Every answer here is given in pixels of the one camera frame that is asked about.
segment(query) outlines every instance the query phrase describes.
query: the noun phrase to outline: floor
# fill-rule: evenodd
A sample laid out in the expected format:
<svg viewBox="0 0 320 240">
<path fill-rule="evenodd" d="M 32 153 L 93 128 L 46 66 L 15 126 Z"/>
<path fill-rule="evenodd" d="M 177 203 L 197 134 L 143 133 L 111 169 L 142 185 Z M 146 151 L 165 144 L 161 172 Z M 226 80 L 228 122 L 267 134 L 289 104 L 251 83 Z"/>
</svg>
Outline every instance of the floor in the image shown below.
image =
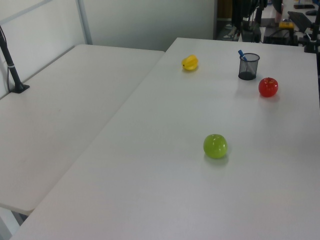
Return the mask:
<svg viewBox="0 0 320 240">
<path fill-rule="evenodd" d="M 231 20 L 229 20 L 229 19 L 225 19 L 225 20 L 221 19 L 221 20 L 218 20 L 216 22 L 216 39 L 215 40 L 225 41 L 223 39 L 223 37 L 230 32 L 230 29 L 225 29 L 225 26 L 227 24 L 231 24 Z M 238 41 L 238 38 L 235 37 L 233 39 L 233 41 Z"/>
</svg>

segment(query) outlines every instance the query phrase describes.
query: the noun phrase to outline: wall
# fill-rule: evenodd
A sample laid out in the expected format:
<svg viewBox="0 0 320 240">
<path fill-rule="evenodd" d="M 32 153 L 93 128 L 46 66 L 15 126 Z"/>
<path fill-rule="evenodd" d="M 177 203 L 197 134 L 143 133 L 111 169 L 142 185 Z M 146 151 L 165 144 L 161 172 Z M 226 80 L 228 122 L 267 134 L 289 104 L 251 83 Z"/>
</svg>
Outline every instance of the wall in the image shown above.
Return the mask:
<svg viewBox="0 0 320 240">
<path fill-rule="evenodd" d="M 52 0 L 1 25 L 22 82 L 68 49 L 85 43 L 77 4 L 77 0 Z M 6 82 L 7 64 L 0 52 L 0 98 L 7 94 Z"/>
<path fill-rule="evenodd" d="M 213 39 L 217 0 L 79 0 L 88 43 L 166 51 L 177 37 Z"/>
</svg>

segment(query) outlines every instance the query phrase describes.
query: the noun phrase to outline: black mesh pen holder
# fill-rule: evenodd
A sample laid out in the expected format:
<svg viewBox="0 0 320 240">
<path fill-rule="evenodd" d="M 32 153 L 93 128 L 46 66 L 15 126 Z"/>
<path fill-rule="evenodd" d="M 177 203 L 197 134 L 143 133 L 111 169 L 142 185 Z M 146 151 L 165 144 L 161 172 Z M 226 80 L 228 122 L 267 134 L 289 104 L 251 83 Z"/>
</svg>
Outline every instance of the black mesh pen holder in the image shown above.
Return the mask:
<svg viewBox="0 0 320 240">
<path fill-rule="evenodd" d="M 258 61 L 260 57 L 255 53 L 245 53 L 240 57 L 238 77 L 242 80 L 253 80 L 257 76 Z"/>
</svg>

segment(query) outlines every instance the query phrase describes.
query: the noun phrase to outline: blue pen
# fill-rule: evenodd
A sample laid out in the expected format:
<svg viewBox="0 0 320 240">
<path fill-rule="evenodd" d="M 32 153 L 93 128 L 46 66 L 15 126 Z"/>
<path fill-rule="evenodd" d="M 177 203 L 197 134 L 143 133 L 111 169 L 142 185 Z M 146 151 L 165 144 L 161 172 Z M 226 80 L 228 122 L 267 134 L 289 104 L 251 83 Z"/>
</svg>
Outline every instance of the blue pen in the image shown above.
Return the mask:
<svg viewBox="0 0 320 240">
<path fill-rule="evenodd" d="M 242 51 L 241 49 L 238 51 L 238 53 L 240 54 L 240 57 L 241 57 L 243 60 L 245 60 L 246 62 L 248 61 L 247 58 L 246 58 L 246 56 L 245 56 L 245 54 L 243 53 L 243 51 Z"/>
</svg>

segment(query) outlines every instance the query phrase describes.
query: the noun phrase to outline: table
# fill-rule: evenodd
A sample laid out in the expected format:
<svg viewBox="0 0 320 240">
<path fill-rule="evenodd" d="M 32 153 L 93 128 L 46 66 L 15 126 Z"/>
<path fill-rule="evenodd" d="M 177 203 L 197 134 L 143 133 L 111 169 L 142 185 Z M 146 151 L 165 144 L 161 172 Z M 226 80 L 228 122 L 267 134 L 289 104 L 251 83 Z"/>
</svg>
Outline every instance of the table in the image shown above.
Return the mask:
<svg viewBox="0 0 320 240">
<path fill-rule="evenodd" d="M 29 215 L 164 53 L 78 45 L 0 100 L 0 207 Z"/>
<path fill-rule="evenodd" d="M 260 55 L 238 78 L 238 50 Z M 194 72 L 181 68 L 190 54 Z M 320 236 L 316 56 L 178 38 L 12 240 L 311 240 Z M 273 98 L 258 83 L 278 80 Z M 222 134 L 223 159 L 203 141 Z"/>
</svg>

